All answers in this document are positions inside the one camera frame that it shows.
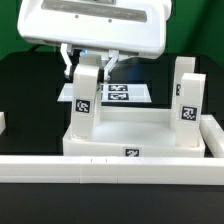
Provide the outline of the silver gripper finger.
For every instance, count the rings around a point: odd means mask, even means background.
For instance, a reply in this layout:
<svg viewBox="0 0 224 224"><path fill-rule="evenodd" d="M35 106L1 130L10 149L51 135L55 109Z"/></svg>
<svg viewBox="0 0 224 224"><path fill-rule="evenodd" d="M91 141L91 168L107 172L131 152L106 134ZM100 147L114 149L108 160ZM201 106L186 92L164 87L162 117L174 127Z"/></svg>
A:
<svg viewBox="0 0 224 224"><path fill-rule="evenodd" d="M109 81L109 73L112 71L116 62L119 59L119 51L118 50L109 50L108 51L108 59L109 59L109 61L104 66L104 81L105 82Z"/></svg>
<svg viewBox="0 0 224 224"><path fill-rule="evenodd" d="M73 47L71 44L62 43L60 47L60 53L66 65L64 74L66 78L69 78L72 75L72 61L71 56L73 55Z"/></svg>

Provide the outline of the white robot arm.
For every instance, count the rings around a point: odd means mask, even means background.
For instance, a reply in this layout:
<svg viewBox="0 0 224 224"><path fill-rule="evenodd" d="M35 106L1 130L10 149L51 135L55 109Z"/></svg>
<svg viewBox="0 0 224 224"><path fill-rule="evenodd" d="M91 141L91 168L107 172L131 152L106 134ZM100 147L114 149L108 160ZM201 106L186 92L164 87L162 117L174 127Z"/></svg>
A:
<svg viewBox="0 0 224 224"><path fill-rule="evenodd" d="M28 42L61 48L65 75L76 49L106 52L105 71L122 55L157 58L165 49L172 0L22 0L17 29Z"/></svg>

